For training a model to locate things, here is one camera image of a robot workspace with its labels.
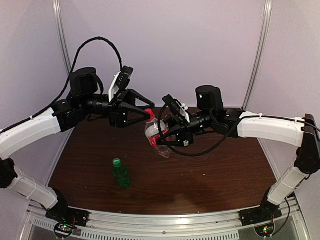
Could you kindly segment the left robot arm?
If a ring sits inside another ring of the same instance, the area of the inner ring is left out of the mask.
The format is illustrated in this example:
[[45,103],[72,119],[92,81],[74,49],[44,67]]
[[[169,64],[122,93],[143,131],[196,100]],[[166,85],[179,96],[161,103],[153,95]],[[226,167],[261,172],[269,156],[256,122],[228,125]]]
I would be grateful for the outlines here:
[[69,76],[70,92],[66,99],[53,103],[36,117],[29,118],[9,130],[0,132],[0,187],[10,189],[38,202],[61,222],[72,218],[64,198],[51,187],[26,175],[11,159],[11,155],[45,137],[66,132],[94,114],[109,119],[116,128],[126,128],[150,119],[145,109],[155,104],[128,85],[133,68],[124,66],[111,83],[108,93],[94,67],[78,69]]

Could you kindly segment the white bottle cap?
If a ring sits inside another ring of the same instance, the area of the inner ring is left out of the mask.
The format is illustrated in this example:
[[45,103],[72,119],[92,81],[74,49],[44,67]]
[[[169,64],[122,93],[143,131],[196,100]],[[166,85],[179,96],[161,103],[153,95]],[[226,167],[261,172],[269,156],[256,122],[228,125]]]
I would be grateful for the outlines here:
[[189,141],[185,140],[185,141],[183,142],[183,145],[184,145],[185,147],[187,147],[187,146],[189,145]]

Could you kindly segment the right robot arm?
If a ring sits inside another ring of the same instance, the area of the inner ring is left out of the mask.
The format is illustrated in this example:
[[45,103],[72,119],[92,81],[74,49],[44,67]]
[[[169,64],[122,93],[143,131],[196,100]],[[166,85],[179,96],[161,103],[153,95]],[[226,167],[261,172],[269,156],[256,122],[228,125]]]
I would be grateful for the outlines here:
[[304,117],[279,117],[253,113],[241,108],[225,108],[221,90],[212,85],[196,88],[198,112],[189,113],[187,107],[171,95],[163,97],[164,107],[172,116],[165,119],[167,132],[160,132],[155,142],[166,145],[175,153],[177,147],[193,144],[195,135],[210,128],[223,138],[203,155],[212,152],[230,138],[256,138],[281,142],[297,148],[296,159],[280,179],[270,187],[256,210],[259,220],[268,220],[289,195],[309,176],[320,169],[320,130],[311,114]]

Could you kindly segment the red label cola bottle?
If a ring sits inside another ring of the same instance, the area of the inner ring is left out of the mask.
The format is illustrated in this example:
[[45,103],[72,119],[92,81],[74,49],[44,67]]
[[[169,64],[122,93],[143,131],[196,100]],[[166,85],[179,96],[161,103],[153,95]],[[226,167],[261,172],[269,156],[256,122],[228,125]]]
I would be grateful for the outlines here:
[[153,147],[157,153],[164,157],[169,158],[171,150],[167,145],[158,145],[156,143],[157,140],[160,139],[160,131],[158,128],[158,119],[156,118],[152,109],[147,108],[144,110],[146,113],[150,115],[150,119],[145,121],[144,133],[146,138],[148,139],[150,145]]

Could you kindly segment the red bottle cap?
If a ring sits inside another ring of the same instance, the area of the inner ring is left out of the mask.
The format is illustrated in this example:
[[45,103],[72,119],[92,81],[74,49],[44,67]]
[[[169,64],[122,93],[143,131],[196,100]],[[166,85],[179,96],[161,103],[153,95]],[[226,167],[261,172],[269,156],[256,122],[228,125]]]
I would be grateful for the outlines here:
[[145,121],[146,123],[150,123],[156,118],[156,116],[155,116],[155,114],[154,114],[152,109],[147,108],[144,111],[150,115],[150,118]]

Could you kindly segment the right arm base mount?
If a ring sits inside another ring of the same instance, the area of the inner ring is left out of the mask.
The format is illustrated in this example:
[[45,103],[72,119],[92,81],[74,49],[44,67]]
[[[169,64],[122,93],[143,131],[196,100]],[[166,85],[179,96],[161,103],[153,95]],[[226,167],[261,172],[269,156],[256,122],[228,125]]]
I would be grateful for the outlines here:
[[255,225],[267,221],[271,221],[274,218],[282,216],[279,205],[274,205],[268,201],[268,192],[263,196],[261,204],[258,207],[241,210],[239,217],[242,226]]

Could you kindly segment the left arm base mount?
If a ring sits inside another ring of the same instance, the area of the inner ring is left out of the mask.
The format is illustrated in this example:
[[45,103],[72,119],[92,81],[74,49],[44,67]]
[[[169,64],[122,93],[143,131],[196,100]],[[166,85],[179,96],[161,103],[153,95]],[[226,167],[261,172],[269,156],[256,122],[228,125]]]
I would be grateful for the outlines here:
[[45,216],[59,223],[86,227],[89,212],[69,207],[61,191],[56,188],[53,188],[53,191],[57,195],[57,204],[53,208],[43,208],[46,211]]

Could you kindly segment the green bottle cap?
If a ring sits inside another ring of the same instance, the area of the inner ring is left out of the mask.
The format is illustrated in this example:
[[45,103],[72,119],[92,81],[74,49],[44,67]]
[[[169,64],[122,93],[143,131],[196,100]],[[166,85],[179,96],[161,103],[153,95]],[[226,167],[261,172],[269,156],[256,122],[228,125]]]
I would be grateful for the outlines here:
[[122,161],[119,158],[115,158],[112,161],[114,168],[120,168],[122,166]]

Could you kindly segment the green plastic bottle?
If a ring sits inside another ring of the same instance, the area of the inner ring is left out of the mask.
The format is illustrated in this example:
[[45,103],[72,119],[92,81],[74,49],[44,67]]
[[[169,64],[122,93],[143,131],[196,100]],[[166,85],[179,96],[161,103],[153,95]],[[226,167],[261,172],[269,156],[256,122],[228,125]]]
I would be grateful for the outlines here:
[[115,168],[113,166],[112,169],[112,174],[115,178],[116,184],[120,188],[128,188],[131,184],[130,176],[129,176],[129,171],[126,166],[123,165],[119,168]]

